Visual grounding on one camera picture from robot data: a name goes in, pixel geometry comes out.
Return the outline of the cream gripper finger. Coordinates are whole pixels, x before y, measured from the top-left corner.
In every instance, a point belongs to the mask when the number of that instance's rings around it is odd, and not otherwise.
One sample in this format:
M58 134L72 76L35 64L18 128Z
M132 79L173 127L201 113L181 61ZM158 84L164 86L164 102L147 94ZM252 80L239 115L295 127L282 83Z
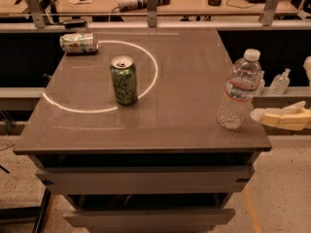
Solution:
M311 110L300 101L284 108L257 108L250 112L252 120L265 126L285 130L311 129Z
M309 80L309 85L311 85L311 56L306 57L303 67Z

